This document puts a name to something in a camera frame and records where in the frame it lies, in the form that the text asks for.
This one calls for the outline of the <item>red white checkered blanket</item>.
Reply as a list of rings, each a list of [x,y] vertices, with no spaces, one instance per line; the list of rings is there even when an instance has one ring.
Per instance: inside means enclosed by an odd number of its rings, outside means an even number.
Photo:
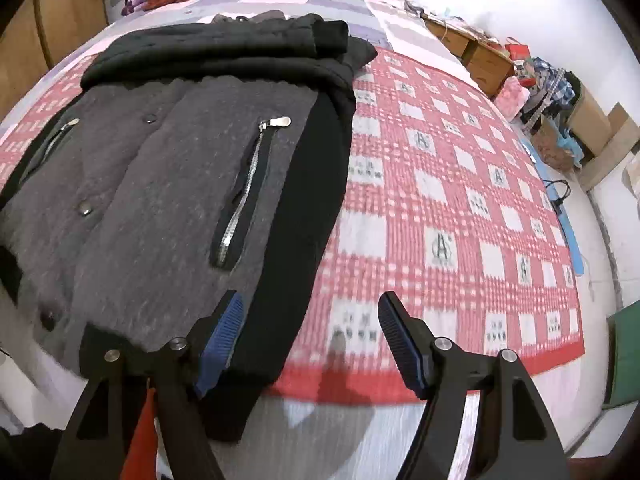
[[[274,396],[405,403],[376,304],[396,292],[471,352],[533,374],[585,351],[570,253],[534,165],[488,99],[381,51],[354,81],[344,200]]]

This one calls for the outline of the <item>wooden bedside cabinet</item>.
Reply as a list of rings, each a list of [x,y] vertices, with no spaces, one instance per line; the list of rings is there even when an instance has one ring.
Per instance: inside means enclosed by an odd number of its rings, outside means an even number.
[[[462,26],[424,15],[427,29],[470,73],[486,96],[494,98],[504,82],[514,75],[514,64],[502,51],[491,47]]]

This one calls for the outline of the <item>cardboard box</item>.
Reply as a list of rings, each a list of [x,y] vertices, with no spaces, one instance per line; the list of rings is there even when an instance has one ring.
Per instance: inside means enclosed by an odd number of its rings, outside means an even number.
[[[567,125],[570,133],[592,155],[588,162],[582,162],[577,174],[585,192],[607,177],[639,141],[639,126],[622,104],[616,103],[605,114],[585,86],[580,89]]]

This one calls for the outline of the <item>blue strip on floor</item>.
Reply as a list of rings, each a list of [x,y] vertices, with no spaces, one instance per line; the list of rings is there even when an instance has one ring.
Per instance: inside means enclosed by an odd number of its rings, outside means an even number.
[[[585,272],[584,262],[582,261],[582,253],[577,244],[577,238],[570,224],[570,218],[564,207],[564,202],[570,196],[570,185],[565,179],[550,179],[548,175],[548,167],[541,160],[540,156],[534,149],[533,144],[527,139],[520,140],[522,148],[526,151],[528,157],[536,168],[538,176],[544,182],[544,189],[552,210],[558,217],[564,240],[570,253],[570,261],[572,262],[573,271],[577,276],[582,276]]]

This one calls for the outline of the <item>black and grey quilted jacket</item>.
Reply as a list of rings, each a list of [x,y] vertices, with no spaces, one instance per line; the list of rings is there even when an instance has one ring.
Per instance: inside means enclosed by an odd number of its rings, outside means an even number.
[[[282,373],[347,183],[355,78],[342,21],[220,18],[130,32],[29,144],[1,192],[1,337],[44,392],[46,352],[154,351],[241,295],[201,414],[240,440]]]

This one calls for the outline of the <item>pile of colourful clutter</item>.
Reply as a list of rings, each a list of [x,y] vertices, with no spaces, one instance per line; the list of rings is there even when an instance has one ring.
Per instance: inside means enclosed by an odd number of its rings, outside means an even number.
[[[503,49],[514,64],[514,74],[494,97],[495,107],[507,120],[518,117],[523,125],[531,124],[532,136],[546,118],[551,127],[548,153],[561,159],[560,166],[582,168],[585,153],[568,123],[586,87],[573,72],[533,56],[527,44],[511,36],[506,37]]]

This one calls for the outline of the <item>green object on floor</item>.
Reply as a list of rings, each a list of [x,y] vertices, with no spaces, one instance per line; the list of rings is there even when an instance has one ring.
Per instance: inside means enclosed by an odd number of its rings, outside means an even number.
[[[640,306],[638,301],[608,317],[608,380],[604,406],[639,400]]]

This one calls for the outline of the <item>wooden wardrobe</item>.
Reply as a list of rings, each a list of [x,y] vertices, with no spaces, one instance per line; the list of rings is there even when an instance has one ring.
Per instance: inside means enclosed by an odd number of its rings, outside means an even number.
[[[106,26],[103,0],[24,0],[1,33],[1,115]]]

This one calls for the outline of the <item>pink purple patchwork bedsheet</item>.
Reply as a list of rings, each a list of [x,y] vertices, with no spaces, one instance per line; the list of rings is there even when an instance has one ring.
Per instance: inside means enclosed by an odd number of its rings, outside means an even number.
[[[1,81],[11,84],[33,68],[26,88],[12,98],[1,91],[10,104],[1,111],[1,141],[15,140],[22,131],[34,136],[52,115],[72,98],[79,88],[78,65],[104,51],[117,38],[135,30],[188,23],[209,23],[218,15],[228,18],[252,18],[279,10],[287,18],[313,13],[329,21],[343,21],[352,36],[368,40],[377,48],[418,58],[413,50],[424,47],[432,38],[423,21],[407,11],[406,0],[192,0],[174,3],[150,12],[137,12],[120,18],[86,39],[74,40],[72,50],[52,67],[47,66],[38,36],[34,0],[25,0],[1,36],[1,59],[18,70],[11,76],[5,68]]]

